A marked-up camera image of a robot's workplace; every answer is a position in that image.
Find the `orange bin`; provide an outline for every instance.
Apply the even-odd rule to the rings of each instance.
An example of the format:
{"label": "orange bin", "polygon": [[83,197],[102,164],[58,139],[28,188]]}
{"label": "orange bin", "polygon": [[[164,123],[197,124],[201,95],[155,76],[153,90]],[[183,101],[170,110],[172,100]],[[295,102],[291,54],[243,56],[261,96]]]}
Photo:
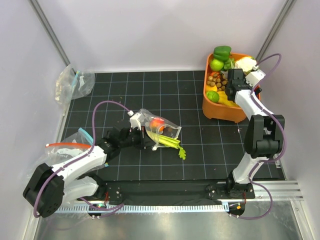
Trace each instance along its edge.
{"label": "orange bin", "polygon": [[[246,54],[240,54],[240,53],[231,53],[230,55],[230,57],[234,58],[235,61],[247,56],[248,55]],[[226,106],[226,105],[214,103],[207,98],[206,82],[207,82],[208,76],[212,73],[209,63],[213,58],[214,56],[210,54],[206,61],[206,69],[205,69],[204,82],[203,82],[203,102],[202,102],[203,114],[208,119],[222,119],[222,120],[228,120],[235,123],[239,123],[246,119],[246,115],[244,111],[241,109],[241,107]]]}

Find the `plastic bag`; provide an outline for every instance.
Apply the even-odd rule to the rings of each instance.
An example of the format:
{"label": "plastic bag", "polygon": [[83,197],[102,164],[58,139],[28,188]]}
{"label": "plastic bag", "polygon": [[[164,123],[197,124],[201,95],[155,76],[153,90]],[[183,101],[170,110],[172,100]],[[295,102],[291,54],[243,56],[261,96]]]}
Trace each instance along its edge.
{"label": "plastic bag", "polygon": [[95,74],[92,72],[77,71],[72,99],[79,99],[91,93],[95,85]]}
{"label": "plastic bag", "polygon": [[173,147],[162,143],[167,142],[170,144],[168,138],[178,138],[181,126],[178,126],[163,117],[154,115],[146,109],[140,109],[136,114],[140,115],[138,121],[141,126],[145,127],[146,133],[155,142],[155,145],[152,148],[153,150],[156,150],[157,148]]}
{"label": "plastic bag", "polygon": [[71,97],[76,86],[74,80],[75,73],[71,65],[68,65],[56,80],[55,100],[62,105],[63,108],[66,108],[71,102]]}

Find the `green bell pepper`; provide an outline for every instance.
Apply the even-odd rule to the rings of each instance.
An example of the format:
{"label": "green bell pepper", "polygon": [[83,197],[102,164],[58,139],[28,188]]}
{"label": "green bell pepper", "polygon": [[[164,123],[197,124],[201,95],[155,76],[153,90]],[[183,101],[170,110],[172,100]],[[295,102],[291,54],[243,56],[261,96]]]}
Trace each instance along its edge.
{"label": "green bell pepper", "polygon": [[213,57],[222,62],[226,62],[229,59],[230,53],[231,53],[230,46],[217,46],[213,50]]}

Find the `white backdrop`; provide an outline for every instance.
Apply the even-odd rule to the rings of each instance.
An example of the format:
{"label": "white backdrop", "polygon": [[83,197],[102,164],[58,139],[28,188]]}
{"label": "white backdrop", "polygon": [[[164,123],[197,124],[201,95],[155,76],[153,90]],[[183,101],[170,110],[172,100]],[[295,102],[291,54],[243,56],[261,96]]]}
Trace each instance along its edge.
{"label": "white backdrop", "polygon": [[285,0],[39,0],[70,61],[98,72],[204,69],[219,45],[255,56]]}
{"label": "white backdrop", "polygon": [[0,53],[0,239],[21,240],[32,212],[26,174],[56,138],[65,66],[26,0],[0,1]]}
{"label": "white backdrop", "polygon": [[[262,85],[263,103],[285,117],[287,151],[282,164],[288,179],[298,180],[320,238],[320,23],[319,0],[296,1],[265,56],[282,54],[278,69]],[[276,62],[262,65],[266,72]]]}

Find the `black grid surface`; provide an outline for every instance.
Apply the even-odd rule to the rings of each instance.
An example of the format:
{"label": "black grid surface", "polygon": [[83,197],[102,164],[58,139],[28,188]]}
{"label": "black grid surface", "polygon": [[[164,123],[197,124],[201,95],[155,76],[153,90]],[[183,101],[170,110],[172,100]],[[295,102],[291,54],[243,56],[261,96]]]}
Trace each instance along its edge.
{"label": "black grid surface", "polygon": [[[207,119],[202,112],[204,71],[98,73],[90,95],[73,100],[63,137],[85,129],[92,135],[91,118],[95,106],[105,100],[141,108],[182,126],[179,139],[186,160],[173,148],[138,150],[125,148],[108,167],[97,171],[104,180],[193,180],[225,179],[244,155],[243,140],[248,127]],[[114,104],[101,105],[95,115],[97,139],[127,113]],[[256,179],[283,179],[274,163],[264,164]]]}

